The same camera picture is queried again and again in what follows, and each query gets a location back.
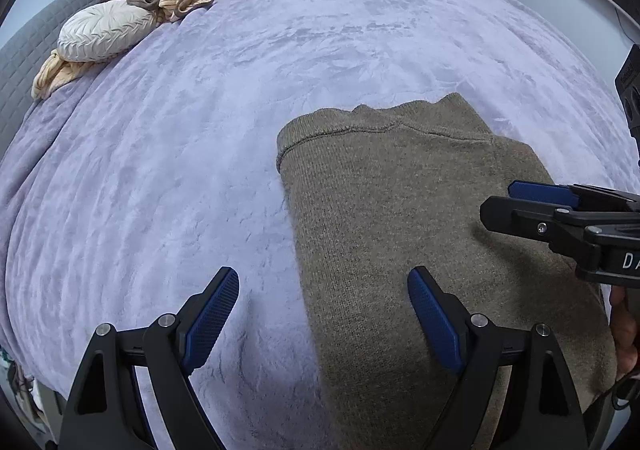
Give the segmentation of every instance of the round white pillow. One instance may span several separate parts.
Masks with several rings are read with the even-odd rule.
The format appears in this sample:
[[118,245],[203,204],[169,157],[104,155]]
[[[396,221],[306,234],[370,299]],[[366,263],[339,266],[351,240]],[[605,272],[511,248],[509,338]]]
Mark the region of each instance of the round white pillow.
[[65,22],[58,54],[68,62],[100,62],[133,47],[156,27],[156,16],[126,0],[86,7]]

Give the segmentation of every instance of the knit garment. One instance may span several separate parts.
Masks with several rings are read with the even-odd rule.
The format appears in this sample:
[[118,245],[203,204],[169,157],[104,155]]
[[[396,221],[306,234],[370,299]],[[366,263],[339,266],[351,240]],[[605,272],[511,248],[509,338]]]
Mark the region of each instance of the knit garment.
[[[583,409],[612,385],[614,344],[599,288],[579,281],[571,261],[545,243],[480,223],[482,202],[506,195],[513,179],[551,180],[529,146],[493,135],[460,95],[303,115],[278,135],[276,165],[341,448],[421,448],[454,386],[409,300],[406,277],[416,265],[497,325],[548,324]],[[475,448],[489,446],[506,374]]]

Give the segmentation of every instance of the bed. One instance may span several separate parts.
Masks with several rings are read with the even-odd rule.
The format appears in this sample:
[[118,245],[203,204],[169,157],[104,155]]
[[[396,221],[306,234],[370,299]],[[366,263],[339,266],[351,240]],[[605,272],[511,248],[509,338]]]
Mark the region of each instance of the bed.
[[233,450],[336,448],[276,134],[322,107],[450,92],[557,183],[640,190],[617,97],[515,0],[216,0],[60,88],[18,130],[0,164],[0,345],[67,395],[96,325],[148,325],[229,265],[238,303],[191,378],[218,435]]

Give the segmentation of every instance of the human hand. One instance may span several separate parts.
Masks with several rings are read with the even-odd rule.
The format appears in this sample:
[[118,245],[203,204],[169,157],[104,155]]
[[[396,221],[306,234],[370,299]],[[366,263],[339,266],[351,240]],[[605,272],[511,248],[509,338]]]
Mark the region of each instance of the human hand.
[[625,296],[626,290],[624,287],[611,287],[611,295],[609,296],[609,303],[611,304],[610,328],[616,343],[616,357],[618,359],[617,380],[633,370],[638,363],[638,348],[634,344],[638,335],[638,323],[626,308]]

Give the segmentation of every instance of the gray headboard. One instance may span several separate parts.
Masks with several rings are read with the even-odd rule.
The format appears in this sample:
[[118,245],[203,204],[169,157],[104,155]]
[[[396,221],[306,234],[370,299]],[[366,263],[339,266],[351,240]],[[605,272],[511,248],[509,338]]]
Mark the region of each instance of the gray headboard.
[[62,24],[98,0],[54,0],[0,49],[0,159],[29,110],[31,83],[56,48]]

